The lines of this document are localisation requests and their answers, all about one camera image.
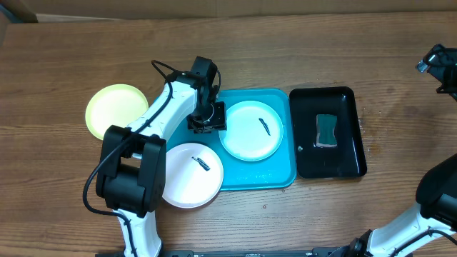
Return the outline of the light blue plate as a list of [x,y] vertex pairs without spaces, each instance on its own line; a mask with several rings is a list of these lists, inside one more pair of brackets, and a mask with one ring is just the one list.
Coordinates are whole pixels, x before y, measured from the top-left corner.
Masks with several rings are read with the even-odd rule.
[[219,133],[223,147],[242,161],[261,161],[281,145],[284,126],[278,113],[260,101],[242,101],[226,112],[225,131]]

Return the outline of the yellow plate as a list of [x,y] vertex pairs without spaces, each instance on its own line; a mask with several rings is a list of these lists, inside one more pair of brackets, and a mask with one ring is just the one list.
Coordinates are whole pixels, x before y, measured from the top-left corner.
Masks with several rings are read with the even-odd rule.
[[98,91],[89,101],[85,122],[88,130],[102,140],[111,126],[126,127],[149,108],[144,94],[128,84],[114,84]]

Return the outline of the green scrubbing sponge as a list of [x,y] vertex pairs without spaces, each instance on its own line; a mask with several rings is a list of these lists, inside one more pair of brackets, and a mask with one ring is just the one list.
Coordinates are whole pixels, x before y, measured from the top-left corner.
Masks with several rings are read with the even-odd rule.
[[337,116],[318,114],[316,116],[316,146],[319,148],[335,148]]

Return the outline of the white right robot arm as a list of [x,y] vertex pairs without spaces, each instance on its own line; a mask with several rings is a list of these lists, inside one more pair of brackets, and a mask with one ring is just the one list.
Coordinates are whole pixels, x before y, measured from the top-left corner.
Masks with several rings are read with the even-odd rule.
[[[441,82],[437,94],[448,94],[456,101],[456,48],[436,44],[416,69]],[[456,154],[423,176],[412,207],[384,227],[354,238],[347,246],[322,250],[322,256],[413,256],[415,250],[440,237],[456,245],[453,234],[456,234]]]

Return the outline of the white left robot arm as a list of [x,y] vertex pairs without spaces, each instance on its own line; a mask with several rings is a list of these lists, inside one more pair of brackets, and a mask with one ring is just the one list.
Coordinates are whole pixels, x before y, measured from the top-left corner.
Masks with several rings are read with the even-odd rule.
[[117,217],[125,248],[120,256],[161,256],[155,213],[166,184],[166,143],[182,121],[194,133],[226,129],[226,106],[217,101],[220,71],[196,57],[188,71],[172,69],[152,106],[127,127],[104,134],[99,164],[88,177],[83,202],[92,213]]

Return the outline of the blue plastic tray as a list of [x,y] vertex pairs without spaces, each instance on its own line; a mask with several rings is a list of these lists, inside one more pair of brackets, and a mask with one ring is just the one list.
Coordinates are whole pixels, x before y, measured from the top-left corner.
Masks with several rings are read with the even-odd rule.
[[223,147],[218,131],[194,133],[182,121],[167,141],[167,149],[183,143],[201,143],[208,146],[221,159],[224,168],[222,191],[259,190],[285,188],[296,178],[296,156],[289,99],[280,89],[234,89],[221,91],[219,101],[226,108],[242,101],[260,101],[269,105],[281,118],[284,125],[283,140],[276,152],[261,161],[242,161],[232,156]]

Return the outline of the black rectangular tray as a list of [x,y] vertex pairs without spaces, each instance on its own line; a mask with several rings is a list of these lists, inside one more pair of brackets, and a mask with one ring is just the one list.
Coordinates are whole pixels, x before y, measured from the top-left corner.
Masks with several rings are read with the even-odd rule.
[[[358,178],[367,173],[354,92],[347,86],[289,94],[297,173],[302,178]],[[316,146],[316,116],[337,116],[337,147]]]

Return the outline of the pink plate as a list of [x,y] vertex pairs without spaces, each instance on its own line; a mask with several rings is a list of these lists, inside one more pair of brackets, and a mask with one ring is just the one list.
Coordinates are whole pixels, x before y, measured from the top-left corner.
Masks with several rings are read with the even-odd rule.
[[208,146],[183,143],[166,153],[166,183],[163,198],[178,208],[197,208],[220,191],[224,168]]

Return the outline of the brown cardboard backdrop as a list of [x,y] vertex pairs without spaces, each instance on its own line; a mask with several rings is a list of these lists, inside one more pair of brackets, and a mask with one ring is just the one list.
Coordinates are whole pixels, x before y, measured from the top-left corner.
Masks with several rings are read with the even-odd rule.
[[11,0],[1,5],[32,22],[39,15],[175,19],[456,10],[456,0]]

